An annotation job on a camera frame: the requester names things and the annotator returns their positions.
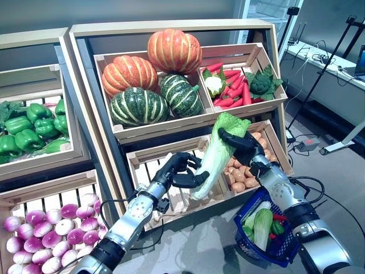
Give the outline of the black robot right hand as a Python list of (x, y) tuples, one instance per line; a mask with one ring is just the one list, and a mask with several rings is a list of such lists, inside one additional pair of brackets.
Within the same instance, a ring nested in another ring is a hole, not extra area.
[(234, 148), (233, 155), (241, 164), (249, 167), (255, 162), (268, 164), (263, 147), (248, 131), (244, 137), (239, 137), (219, 128), (218, 135), (225, 144)]

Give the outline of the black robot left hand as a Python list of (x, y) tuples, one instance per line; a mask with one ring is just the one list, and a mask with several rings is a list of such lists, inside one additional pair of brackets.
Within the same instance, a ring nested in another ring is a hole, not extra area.
[(197, 170), (201, 167), (201, 159), (188, 152), (178, 152), (156, 172), (152, 181), (162, 184), (166, 190), (169, 190), (171, 186), (196, 188), (202, 185), (210, 175), (208, 171), (195, 175), (188, 167)]

